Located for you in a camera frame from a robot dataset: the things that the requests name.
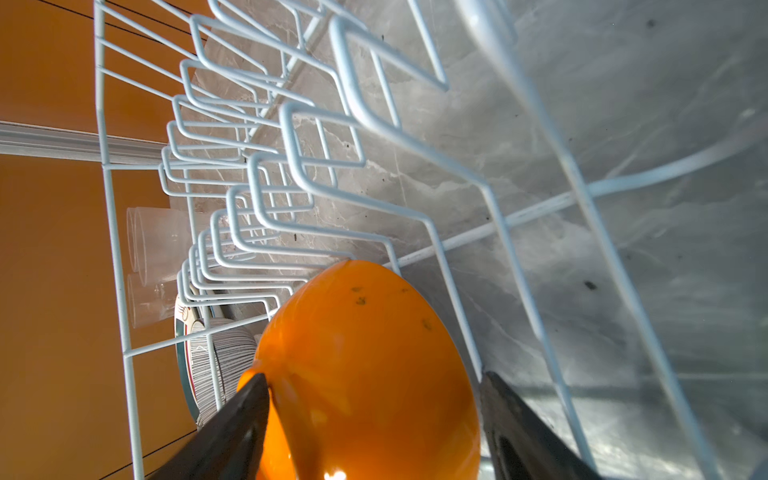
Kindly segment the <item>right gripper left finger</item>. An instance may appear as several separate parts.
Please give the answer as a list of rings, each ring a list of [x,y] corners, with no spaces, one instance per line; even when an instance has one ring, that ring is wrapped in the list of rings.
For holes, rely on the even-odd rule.
[[[153,479],[254,479],[263,454],[269,390],[254,375]]]

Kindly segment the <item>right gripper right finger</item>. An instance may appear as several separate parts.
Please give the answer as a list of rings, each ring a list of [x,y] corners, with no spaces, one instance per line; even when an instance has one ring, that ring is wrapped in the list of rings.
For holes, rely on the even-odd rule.
[[[497,479],[598,479],[600,475],[496,373],[480,382],[481,412]]]

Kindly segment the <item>white ribbed bowl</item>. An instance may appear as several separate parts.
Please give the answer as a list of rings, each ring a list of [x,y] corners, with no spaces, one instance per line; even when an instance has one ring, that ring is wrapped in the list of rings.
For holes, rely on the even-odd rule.
[[[245,327],[215,333],[212,342],[223,401],[227,402],[236,395],[241,376],[252,366],[257,342]],[[204,336],[196,337],[188,341],[185,348],[190,361],[193,395],[199,411],[196,424],[201,429],[217,413],[207,340]]]

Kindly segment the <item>orange bowl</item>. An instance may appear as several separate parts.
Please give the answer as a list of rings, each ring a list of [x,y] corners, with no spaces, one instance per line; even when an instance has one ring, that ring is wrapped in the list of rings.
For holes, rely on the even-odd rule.
[[[337,263],[267,325],[247,377],[270,411],[260,479],[474,479],[481,431],[442,321],[389,269]]]

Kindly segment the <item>clear glass cup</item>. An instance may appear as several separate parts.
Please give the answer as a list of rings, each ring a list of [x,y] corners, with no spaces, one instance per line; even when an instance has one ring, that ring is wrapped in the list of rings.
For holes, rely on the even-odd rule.
[[[134,329],[143,328],[174,316],[177,283],[169,281],[145,286],[138,273],[126,281],[127,313]]]
[[[131,267],[143,286],[176,279],[193,243],[189,214],[170,208],[126,211]]]

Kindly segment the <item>white wire dish rack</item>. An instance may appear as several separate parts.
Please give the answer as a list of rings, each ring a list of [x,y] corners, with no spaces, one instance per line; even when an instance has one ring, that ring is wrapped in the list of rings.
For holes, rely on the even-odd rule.
[[[96,108],[169,107],[142,163],[212,335],[333,264],[400,274],[608,479],[767,475],[763,1],[97,1]]]

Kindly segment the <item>green rimmed white plate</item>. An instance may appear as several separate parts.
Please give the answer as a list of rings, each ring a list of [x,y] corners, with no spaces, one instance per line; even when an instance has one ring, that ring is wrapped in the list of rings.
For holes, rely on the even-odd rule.
[[[184,337],[205,329],[205,323],[195,307],[175,301],[174,336]],[[201,428],[215,408],[211,385],[211,371],[207,359],[207,343],[204,337],[184,340],[175,345],[182,392],[189,412]]]

